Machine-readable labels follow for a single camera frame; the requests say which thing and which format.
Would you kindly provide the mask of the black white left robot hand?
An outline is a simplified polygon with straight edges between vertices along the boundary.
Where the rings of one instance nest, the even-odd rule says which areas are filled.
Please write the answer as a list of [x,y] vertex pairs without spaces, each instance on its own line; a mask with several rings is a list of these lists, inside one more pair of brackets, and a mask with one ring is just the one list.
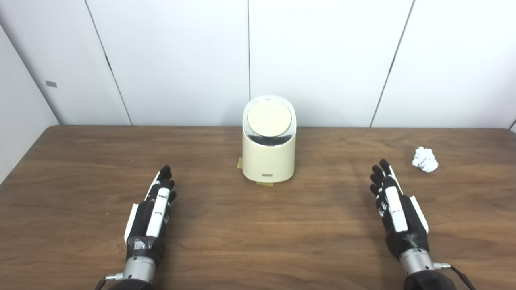
[[153,179],[143,202],[133,204],[124,232],[126,260],[147,257],[159,265],[166,252],[166,226],[177,196],[169,165],[164,165]]

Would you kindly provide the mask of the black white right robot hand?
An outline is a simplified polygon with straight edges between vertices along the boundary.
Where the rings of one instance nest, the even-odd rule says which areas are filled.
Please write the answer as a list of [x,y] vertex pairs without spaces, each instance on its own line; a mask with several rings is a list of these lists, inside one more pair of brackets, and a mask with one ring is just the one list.
[[391,164],[373,165],[370,190],[385,229],[385,242],[397,259],[410,249],[429,251],[428,223],[415,196],[403,193]]

